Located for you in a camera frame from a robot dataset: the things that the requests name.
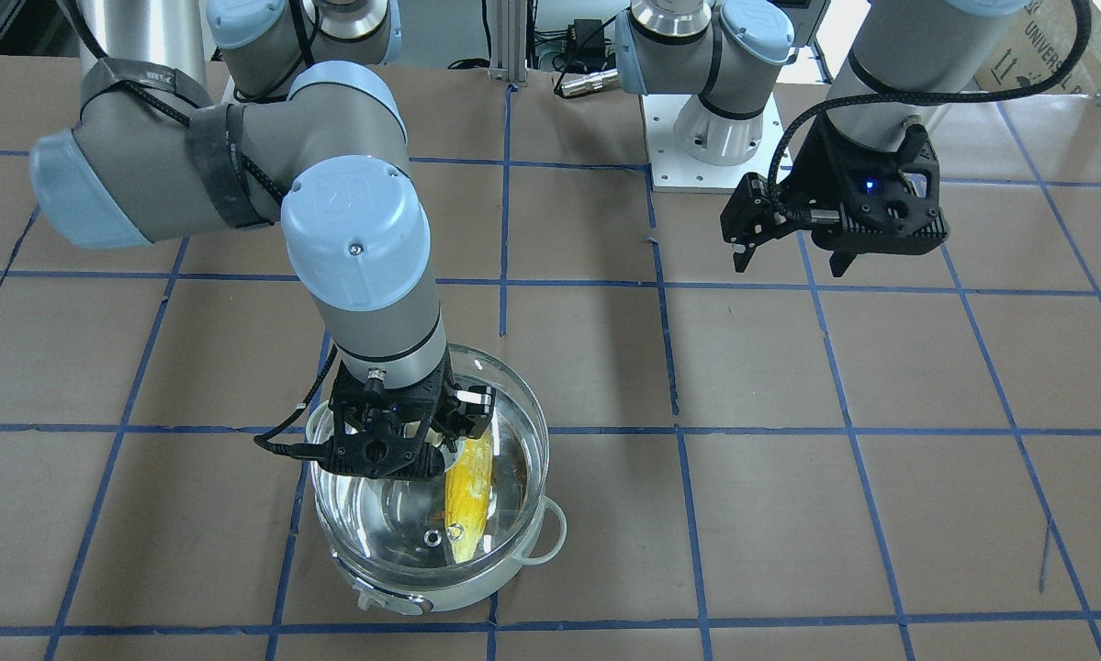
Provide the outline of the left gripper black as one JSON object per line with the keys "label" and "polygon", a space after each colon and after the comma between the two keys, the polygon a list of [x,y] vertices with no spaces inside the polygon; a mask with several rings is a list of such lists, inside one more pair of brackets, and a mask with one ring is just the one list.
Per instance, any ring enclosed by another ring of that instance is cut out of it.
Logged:
{"label": "left gripper black", "polygon": [[[760,243],[810,230],[813,242],[832,251],[836,239],[836,180],[824,139],[807,138],[791,174],[768,185],[767,176],[746,173],[721,213],[724,242],[732,243],[735,273],[743,274]],[[831,275],[844,277],[855,263],[855,252],[833,251]]]}

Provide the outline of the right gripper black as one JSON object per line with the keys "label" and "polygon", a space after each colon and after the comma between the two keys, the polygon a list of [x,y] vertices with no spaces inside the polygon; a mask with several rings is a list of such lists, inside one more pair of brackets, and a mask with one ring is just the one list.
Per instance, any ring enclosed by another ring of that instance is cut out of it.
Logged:
{"label": "right gripper black", "polygon": [[459,384],[446,367],[436,393],[429,443],[457,451],[459,438],[480,438],[494,419],[495,394],[495,387],[487,382]]}

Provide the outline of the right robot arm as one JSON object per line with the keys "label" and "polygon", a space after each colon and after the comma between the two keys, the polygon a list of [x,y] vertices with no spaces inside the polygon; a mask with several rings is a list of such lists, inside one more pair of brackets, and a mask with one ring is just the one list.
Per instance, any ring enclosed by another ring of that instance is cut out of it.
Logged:
{"label": "right robot arm", "polygon": [[488,402],[451,373],[408,136],[373,68],[395,1],[210,1],[235,94],[212,102],[192,1],[63,1],[92,62],[79,124],[39,139],[39,205],[64,239],[117,250],[280,223],[355,380],[348,422],[394,447],[479,436]]}

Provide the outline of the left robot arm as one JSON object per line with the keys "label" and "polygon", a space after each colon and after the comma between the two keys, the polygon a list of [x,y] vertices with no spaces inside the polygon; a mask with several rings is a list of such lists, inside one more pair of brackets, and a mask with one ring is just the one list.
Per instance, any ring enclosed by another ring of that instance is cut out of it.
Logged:
{"label": "left robot arm", "polygon": [[[745,271],[761,243],[809,231],[833,277],[861,254],[927,254],[949,237],[933,127],[972,80],[1020,1],[873,1],[815,110],[789,174],[748,173],[721,214]],[[798,29],[771,1],[633,1],[615,17],[620,85],[686,97],[686,154],[735,166],[757,151],[763,109]]]}

